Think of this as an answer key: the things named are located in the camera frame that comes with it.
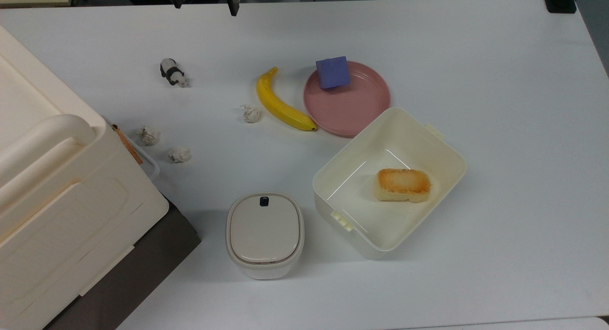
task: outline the blue cube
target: blue cube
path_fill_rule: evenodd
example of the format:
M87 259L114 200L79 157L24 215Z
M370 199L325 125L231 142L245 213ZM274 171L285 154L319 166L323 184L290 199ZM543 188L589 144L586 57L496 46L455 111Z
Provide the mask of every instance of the blue cube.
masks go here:
M329 89L341 87L351 82L349 68L346 65L346 57L337 57L316 61L317 75L319 76L319 87Z

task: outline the yellow banana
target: yellow banana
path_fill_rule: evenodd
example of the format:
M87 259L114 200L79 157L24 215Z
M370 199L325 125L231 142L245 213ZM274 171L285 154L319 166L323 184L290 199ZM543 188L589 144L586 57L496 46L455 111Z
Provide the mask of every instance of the yellow banana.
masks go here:
M271 83L276 72L277 68L272 68L258 78L258 81L256 82L256 92L258 93L260 102L263 103L273 116L296 129L306 131L317 130L317 125L309 116L285 104L275 95L271 88Z

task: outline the white plastic container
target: white plastic container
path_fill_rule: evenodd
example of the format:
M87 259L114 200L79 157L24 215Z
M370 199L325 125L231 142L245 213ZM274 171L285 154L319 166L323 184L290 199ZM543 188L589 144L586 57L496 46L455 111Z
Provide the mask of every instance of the white plastic container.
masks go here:
M226 250L250 278L281 278L300 257L305 228L298 204L285 194L245 195L226 218Z
M382 257L400 245L465 174L465 160L441 137L402 109L386 110L315 174L317 211L365 258ZM428 201L378 201L374 179L387 168L426 172L432 183Z
M105 120L0 27L0 328L40 330L169 208Z

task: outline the white storage bin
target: white storage bin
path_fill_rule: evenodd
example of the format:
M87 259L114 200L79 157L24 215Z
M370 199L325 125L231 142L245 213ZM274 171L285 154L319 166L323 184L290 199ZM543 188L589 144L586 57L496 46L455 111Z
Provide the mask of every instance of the white storage bin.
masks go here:
M0 27L0 328L40 330L169 205L105 120Z
M426 172L432 183L429 199L378 201L374 179L387 168ZM404 110L390 108L315 174L315 206L364 257L378 259L417 228L465 170L459 153Z

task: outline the toy panda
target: toy panda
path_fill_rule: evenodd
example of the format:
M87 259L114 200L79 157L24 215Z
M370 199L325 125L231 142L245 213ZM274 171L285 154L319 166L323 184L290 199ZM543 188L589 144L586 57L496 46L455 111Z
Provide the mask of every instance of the toy panda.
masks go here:
M163 59L161 61L161 76L167 78L171 85L180 85L180 87L188 87L187 79L184 77L184 72L180 71L176 64L176 60Z

